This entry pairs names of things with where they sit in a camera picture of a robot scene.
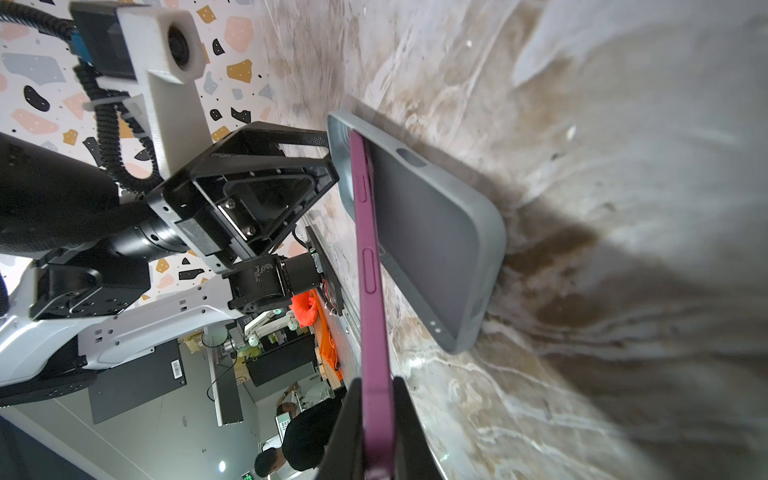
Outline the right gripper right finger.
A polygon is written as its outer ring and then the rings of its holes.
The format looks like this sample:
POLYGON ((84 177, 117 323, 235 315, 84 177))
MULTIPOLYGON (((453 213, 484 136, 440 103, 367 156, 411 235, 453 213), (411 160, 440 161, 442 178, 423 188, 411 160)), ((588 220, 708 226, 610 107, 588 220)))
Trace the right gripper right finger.
POLYGON ((398 480, 442 480, 427 438, 403 378, 393 379, 395 412, 394 478, 398 480))

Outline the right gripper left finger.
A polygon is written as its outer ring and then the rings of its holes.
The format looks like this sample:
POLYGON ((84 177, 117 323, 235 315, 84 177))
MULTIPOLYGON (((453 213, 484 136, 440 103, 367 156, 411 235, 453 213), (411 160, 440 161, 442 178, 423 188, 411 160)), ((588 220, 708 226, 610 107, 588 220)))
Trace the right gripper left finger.
POLYGON ((342 402, 342 409, 320 464, 317 480, 363 478, 362 380, 355 379, 342 402))

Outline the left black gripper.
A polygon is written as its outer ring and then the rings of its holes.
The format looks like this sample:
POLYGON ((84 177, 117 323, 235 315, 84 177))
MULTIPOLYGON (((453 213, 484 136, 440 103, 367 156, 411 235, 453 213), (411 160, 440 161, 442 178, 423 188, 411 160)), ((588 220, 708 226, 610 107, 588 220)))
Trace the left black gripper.
POLYGON ((286 157, 281 145, 330 149, 321 130, 241 127, 183 173, 139 181, 132 192, 149 214, 110 236, 108 251, 149 262, 192 250, 216 273, 272 252, 339 180, 329 154, 286 157))

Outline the black phone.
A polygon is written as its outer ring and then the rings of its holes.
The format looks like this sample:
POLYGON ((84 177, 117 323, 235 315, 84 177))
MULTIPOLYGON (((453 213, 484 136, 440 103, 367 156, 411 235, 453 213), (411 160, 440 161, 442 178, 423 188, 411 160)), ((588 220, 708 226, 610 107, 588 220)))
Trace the black phone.
POLYGON ((367 479, 392 479, 395 466, 395 412, 372 167, 364 137, 349 135, 362 353, 362 430, 367 479))

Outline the light blue phone case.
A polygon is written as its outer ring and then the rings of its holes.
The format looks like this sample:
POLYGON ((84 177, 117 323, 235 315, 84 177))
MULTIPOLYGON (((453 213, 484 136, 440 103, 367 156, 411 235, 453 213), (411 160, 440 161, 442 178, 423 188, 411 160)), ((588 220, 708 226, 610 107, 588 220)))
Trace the light blue phone case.
POLYGON ((381 263, 435 342, 459 354, 476 342, 506 252, 506 227, 483 194, 345 110, 327 134, 347 214, 355 214, 351 143, 372 163, 381 263))

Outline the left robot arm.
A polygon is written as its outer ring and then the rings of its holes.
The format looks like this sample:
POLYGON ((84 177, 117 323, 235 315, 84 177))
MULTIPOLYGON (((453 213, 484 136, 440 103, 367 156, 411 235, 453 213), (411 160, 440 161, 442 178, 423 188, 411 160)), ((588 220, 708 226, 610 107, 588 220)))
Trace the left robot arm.
POLYGON ((1 138, 1 250, 29 259, 1 292, 1 403, 68 395, 205 327, 288 306, 318 287, 311 255, 277 253, 339 179, 319 130, 264 122, 214 143, 122 202, 94 166, 1 138))

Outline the person in black shirt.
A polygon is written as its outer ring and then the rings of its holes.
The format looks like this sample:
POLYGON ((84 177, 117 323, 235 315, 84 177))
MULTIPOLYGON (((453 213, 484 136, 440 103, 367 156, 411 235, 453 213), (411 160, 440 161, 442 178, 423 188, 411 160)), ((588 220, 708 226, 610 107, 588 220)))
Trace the person in black shirt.
POLYGON ((260 452, 253 471, 261 478, 277 472, 285 464, 296 471, 318 468, 325 456, 342 410, 346 389, 295 416, 287 425, 280 448, 260 452))

